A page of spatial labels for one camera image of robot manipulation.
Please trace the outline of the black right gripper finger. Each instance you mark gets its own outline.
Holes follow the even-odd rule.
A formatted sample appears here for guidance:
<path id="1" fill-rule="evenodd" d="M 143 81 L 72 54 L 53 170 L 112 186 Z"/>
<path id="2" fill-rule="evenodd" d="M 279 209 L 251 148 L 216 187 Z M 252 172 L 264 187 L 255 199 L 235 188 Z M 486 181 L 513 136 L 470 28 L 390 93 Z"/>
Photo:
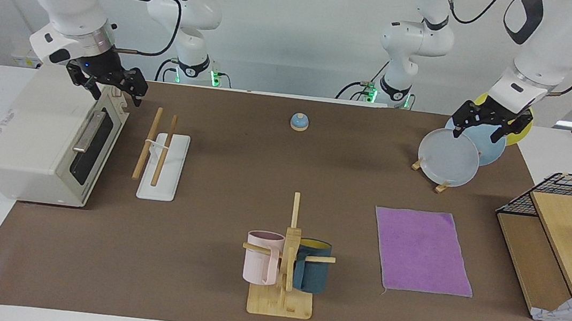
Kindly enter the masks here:
<path id="1" fill-rule="evenodd" d="M 148 91 L 149 85 L 141 70 L 123 70 L 122 73 L 123 78 L 121 79 L 120 90 L 129 94 L 134 106 L 139 107 Z"/>
<path id="2" fill-rule="evenodd" d="M 85 90 L 89 91 L 95 100 L 99 100 L 99 98 L 101 98 L 101 91 L 95 81 L 95 78 L 86 78 L 78 63 L 68 62 L 66 63 L 66 69 L 75 86 L 81 86 Z"/>

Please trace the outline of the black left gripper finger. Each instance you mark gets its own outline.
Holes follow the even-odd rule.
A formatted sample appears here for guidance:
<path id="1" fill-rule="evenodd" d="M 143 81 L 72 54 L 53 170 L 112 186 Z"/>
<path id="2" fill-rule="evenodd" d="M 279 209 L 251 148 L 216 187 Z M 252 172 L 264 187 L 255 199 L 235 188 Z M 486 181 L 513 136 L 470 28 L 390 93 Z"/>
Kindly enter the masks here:
<path id="1" fill-rule="evenodd" d="M 506 137 L 506 145 L 518 143 L 523 137 L 526 137 L 533 125 L 534 115 L 532 112 L 523 112 L 510 121 L 503 121 L 495 131 L 490 135 L 492 143 L 497 143 L 500 139 Z"/>
<path id="2" fill-rule="evenodd" d="M 455 139 L 459 138 L 465 129 L 475 127 L 478 124 L 478 112 L 479 106 L 472 100 L 463 102 L 459 109 L 454 112 L 451 119 L 454 126 L 452 135 Z"/>

